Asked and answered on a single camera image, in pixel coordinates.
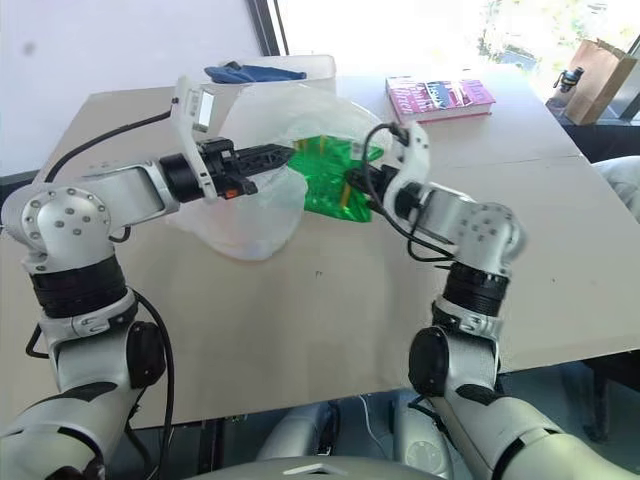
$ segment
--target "green packaging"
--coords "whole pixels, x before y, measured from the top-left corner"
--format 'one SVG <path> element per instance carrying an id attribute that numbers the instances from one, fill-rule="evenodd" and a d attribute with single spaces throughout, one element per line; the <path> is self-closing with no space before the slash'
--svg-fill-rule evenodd
<path id="1" fill-rule="evenodd" d="M 289 168 L 304 175 L 309 189 L 304 209 L 352 222 L 370 222 L 365 195 L 345 180 L 345 172 L 359 168 L 362 145 L 351 140 L 321 135 L 295 142 L 296 153 Z M 382 148 L 369 147 L 369 161 L 380 158 Z"/>

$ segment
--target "table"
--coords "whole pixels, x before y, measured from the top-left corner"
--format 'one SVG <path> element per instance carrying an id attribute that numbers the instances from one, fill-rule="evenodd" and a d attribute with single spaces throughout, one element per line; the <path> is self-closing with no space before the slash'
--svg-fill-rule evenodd
<path id="1" fill-rule="evenodd" d="M 483 80 L 497 99 L 491 116 L 427 130 L 434 181 L 509 205 L 528 232 L 501 312 L 503 369 L 637 348 L 638 225 L 522 78 L 500 70 Z M 384 78 L 339 77 L 337 84 L 389 118 Z M 92 95 L 52 158 L 162 111 L 171 91 Z M 82 154 L 60 178 L 173 147 L 169 125 L 155 124 Z M 0 379 L 11 388 L 0 393 L 0 425 L 55 391 L 48 363 L 24 355 L 39 316 L 19 266 L 24 252 L 2 234 Z M 128 283 L 167 322 L 176 423 L 406 385 L 409 344 L 445 279 L 409 259 L 380 218 L 356 224 L 305 213 L 290 243 L 258 263 L 230 260 L 159 219 L 136 226 L 117 254 Z M 164 380 L 142 398 L 135 427 L 161 423 Z"/>

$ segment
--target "wall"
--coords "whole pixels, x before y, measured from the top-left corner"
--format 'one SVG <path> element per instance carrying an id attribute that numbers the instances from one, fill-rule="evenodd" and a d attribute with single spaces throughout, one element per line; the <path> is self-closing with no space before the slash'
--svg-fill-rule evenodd
<path id="1" fill-rule="evenodd" d="M 87 96 L 260 56 L 244 0 L 3 0 L 0 176 L 40 168 Z"/>

